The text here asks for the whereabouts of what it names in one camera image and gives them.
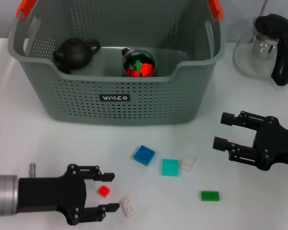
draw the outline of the black teapot handle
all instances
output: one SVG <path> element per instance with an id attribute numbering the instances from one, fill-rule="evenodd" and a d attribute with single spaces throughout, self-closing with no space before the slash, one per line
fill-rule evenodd
<path id="1" fill-rule="evenodd" d="M 277 44 L 276 63 L 271 75 L 272 79 L 279 86 L 288 84 L 288 35 L 280 38 Z"/>
<path id="2" fill-rule="evenodd" d="M 100 50 L 100 43 L 95 39 L 88 40 L 86 44 L 91 48 L 93 54 L 97 53 Z"/>

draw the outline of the basket label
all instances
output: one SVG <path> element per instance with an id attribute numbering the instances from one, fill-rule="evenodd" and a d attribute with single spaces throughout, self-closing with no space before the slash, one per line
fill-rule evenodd
<path id="1" fill-rule="evenodd" d="M 129 102 L 129 94 L 100 94 L 99 99 L 101 102 Z"/>

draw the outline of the green toy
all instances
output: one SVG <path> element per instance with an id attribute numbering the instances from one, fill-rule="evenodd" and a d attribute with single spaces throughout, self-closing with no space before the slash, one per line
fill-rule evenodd
<path id="1" fill-rule="evenodd" d="M 220 201 L 219 192 L 202 191 L 201 192 L 202 201 Z"/>
<path id="2" fill-rule="evenodd" d="M 136 70 L 139 71 L 140 73 L 142 73 L 142 66 L 141 66 L 140 60 L 135 61 L 135 66 L 136 66 Z"/>

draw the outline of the gray plastic basket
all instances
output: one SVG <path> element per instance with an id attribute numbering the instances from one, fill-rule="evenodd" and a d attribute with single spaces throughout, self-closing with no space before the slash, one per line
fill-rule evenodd
<path id="1" fill-rule="evenodd" d="M 23 17 L 21 12 L 14 22 L 9 52 L 20 61 L 48 113 L 60 121 L 189 122 L 224 54 L 223 23 L 220 16 L 214 21 L 206 0 L 37 0 Z M 97 39 L 102 48 L 91 64 L 66 75 L 56 68 L 52 53 L 71 37 Z M 159 77 L 122 77 L 125 47 L 153 52 Z M 105 94 L 123 96 L 103 102 L 100 95 Z"/>

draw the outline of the red toy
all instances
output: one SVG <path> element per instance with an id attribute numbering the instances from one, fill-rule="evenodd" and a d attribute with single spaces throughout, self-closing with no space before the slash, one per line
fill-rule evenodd
<path id="1" fill-rule="evenodd" d="M 140 77 L 141 74 L 139 71 L 133 70 L 133 69 L 127 69 L 126 72 L 133 77 Z"/>
<path id="2" fill-rule="evenodd" d="M 146 64 L 144 63 L 142 65 L 142 75 L 143 77 L 147 77 L 148 75 L 150 75 L 153 72 L 153 66 L 150 64 Z"/>
<path id="3" fill-rule="evenodd" d="M 98 193 L 103 196 L 104 198 L 107 197 L 107 195 L 109 194 L 110 189 L 108 189 L 106 186 L 101 186 L 101 188 L 99 189 Z"/>

